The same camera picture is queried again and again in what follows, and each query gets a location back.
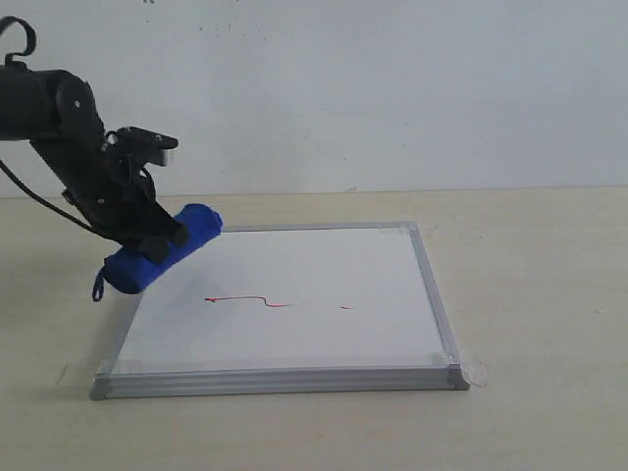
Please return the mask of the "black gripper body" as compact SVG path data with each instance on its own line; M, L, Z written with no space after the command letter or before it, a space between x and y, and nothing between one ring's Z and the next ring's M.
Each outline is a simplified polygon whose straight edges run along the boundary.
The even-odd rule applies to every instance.
M146 235L151 211L162 208L154 181L143 167L104 151L101 125L41 132L31 146L65 186L63 197L93 233L122 244Z

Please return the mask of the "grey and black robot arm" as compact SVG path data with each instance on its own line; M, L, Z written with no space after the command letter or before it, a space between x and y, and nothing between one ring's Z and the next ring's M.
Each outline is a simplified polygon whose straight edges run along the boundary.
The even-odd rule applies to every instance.
M176 138L137 127L106 131L88 83L66 71L1 70L1 137L26 140L64 185L91 232L163 261L188 230L156 200L145 167L164 167Z

